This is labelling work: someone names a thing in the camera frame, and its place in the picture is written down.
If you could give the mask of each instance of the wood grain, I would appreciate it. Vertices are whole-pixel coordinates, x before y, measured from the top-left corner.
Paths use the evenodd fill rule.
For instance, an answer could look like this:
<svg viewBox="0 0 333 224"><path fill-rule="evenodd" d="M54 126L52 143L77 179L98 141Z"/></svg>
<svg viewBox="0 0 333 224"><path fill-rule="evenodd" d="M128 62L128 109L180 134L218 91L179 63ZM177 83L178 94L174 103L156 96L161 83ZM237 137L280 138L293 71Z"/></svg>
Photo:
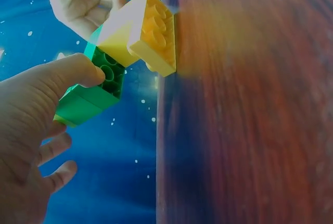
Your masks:
<svg viewBox="0 0 333 224"><path fill-rule="evenodd" d="M158 223L333 223L333 0L164 2Z"/></svg>

